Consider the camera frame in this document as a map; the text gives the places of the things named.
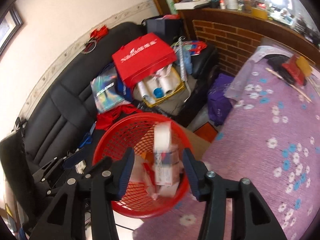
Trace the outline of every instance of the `red brick pattern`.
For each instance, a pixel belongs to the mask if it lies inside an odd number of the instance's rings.
[[[221,68],[236,75],[253,54],[264,36],[248,30],[214,22],[193,21],[198,40],[214,44],[219,51]]]

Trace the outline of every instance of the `blue gripper pad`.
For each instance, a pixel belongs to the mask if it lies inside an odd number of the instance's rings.
[[[196,161],[191,150],[185,148],[182,152],[182,162],[186,171],[192,194],[198,201],[201,200],[203,194],[202,189],[205,187],[205,174],[207,167],[201,161]]]
[[[118,182],[118,197],[121,199],[125,192],[127,191],[129,179],[131,176],[133,164],[134,164],[134,150],[133,148],[129,147],[127,148],[127,151],[125,152],[121,162],[123,162],[123,169],[119,178]]]

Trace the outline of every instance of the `red paper bag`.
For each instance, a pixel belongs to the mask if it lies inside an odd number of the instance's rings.
[[[112,55],[117,71],[127,87],[177,60],[173,49],[153,33],[129,42]]]

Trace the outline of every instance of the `red plastic basket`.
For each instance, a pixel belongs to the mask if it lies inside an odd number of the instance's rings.
[[[133,147],[136,155],[153,154],[154,126],[160,122],[171,121],[172,143],[179,147],[179,157],[186,147],[192,146],[178,124],[160,114],[139,113],[130,115],[115,123],[101,138],[93,156],[95,165],[105,156],[113,160],[122,158],[127,147]],[[172,209],[189,189],[187,176],[184,174],[176,195],[173,198],[159,196],[153,200],[147,195],[144,184],[129,182],[127,192],[119,202],[112,202],[114,211],[133,218],[159,216]]]

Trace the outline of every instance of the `orange mat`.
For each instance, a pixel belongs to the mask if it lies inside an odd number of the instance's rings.
[[[212,142],[214,138],[217,136],[218,132],[213,128],[213,126],[210,123],[205,123],[203,126],[201,126],[198,130],[194,132],[197,136],[200,138]]]

